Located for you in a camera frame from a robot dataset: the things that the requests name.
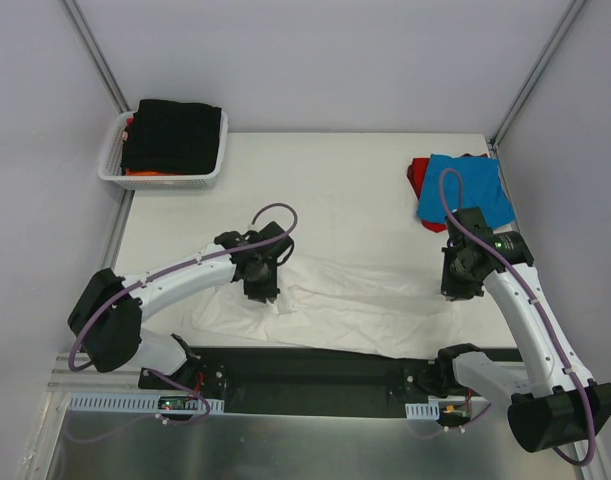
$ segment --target wrinkled white fabric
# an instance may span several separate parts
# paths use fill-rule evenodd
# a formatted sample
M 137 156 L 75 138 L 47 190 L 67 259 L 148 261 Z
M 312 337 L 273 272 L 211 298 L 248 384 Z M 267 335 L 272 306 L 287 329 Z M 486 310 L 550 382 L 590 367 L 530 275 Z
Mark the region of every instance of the wrinkled white fabric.
M 248 300 L 239 283 L 201 292 L 199 331 L 388 357 L 434 358 L 461 343 L 457 306 L 435 272 L 359 268 L 294 255 L 279 269 L 275 304 Z

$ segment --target plastic basket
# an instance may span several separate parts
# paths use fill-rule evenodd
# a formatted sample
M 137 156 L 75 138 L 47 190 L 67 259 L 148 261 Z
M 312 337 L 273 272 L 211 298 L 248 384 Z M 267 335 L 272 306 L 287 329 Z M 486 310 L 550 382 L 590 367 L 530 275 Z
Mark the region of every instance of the plastic basket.
M 134 116 L 134 112 L 125 112 L 118 116 L 107 132 L 98 162 L 98 176 L 103 180 L 115 182 L 126 190 L 173 189 L 173 188 L 209 188 L 216 183 L 216 177 L 221 169 L 225 157 L 227 143 L 227 114 L 221 110 L 221 132 L 218 144 L 218 154 L 214 171 L 207 175 L 173 175 L 130 177 L 122 175 L 121 154 L 123 152 L 123 131 L 127 126 L 127 119 Z

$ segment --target gray wall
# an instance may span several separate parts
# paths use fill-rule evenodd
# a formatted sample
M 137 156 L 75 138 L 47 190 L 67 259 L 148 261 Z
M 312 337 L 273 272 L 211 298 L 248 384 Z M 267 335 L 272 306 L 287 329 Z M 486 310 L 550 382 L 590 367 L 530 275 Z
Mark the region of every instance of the gray wall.
M 611 381 L 611 0 L 590 2 L 500 156 L 559 322 Z M 603 436 L 611 460 L 611 422 Z
M 0 2 L 0 479 L 100 260 L 117 190 L 95 154 L 115 115 L 58 2 Z
M 569 0 L 80 0 L 132 107 L 232 131 L 492 135 Z

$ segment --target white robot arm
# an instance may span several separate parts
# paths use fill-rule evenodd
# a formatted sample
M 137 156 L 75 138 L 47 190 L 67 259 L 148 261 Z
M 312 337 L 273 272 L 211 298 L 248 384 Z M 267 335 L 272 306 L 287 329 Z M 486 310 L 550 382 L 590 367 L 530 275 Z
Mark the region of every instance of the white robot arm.
M 277 268 L 293 251 L 289 233 L 297 216 L 285 204 L 272 206 L 284 206 L 294 215 L 287 231 L 270 222 L 260 231 L 223 233 L 182 261 L 142 274 L 119 277 L 111 269 L 97 272 L 68 319 L 77 336 L 70 369 L 80 371 L 93 365 L 99 372 L 109 372 L 129 363 L 193 386 L 197 365 L 191 349 L 179 336 L 150 331 L 144 324 L 189 295 L 239 280 L 250 300 L 275 301 L 280 292 Z M 74 364 L 80 347 L 90 357 L 82 366 Z
M 465 344 L 441 349 L 417 386 L 439 397 L 455 386 L 474 390 L 507 412 L 514 437 L 529 452 L 583 439 L 593 452 L 595 434 L 611 415 L 611 384 L 598 384 L 565 338 L 523 238 L 494 234 L 479 208 L 447 212 L 442 293 L 467 300 L 485 287 L 507 321 L 528 380 Z M 576 464 L 587 464 L 592 455 Z

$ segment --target table surface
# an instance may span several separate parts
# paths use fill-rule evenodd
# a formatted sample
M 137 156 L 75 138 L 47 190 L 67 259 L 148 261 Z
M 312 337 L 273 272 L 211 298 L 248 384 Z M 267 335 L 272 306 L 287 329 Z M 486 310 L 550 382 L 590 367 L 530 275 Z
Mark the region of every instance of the table surface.
M 115 271 L 138 273 L 181 259 L 230 230 L 245 231 L 254 213 L 285 202 L 299 213 L 297 253 L 343 264 L 418 269 L 440 286 L 447 233 L 426 230 L 405 176 L 414 157 L 487 153 L 475 134 L 233 133 L 210 190 L 138 191 Z M 289 225 L 287 212 L 265 217 Z M 195 298 L 151 318 L 148 328 L 178 333 L 202 346 L 267 346 L 267 342 L 191 327 Z M 459 302 L 464 340 L 479 347 L 515 347 L 489 295 Z

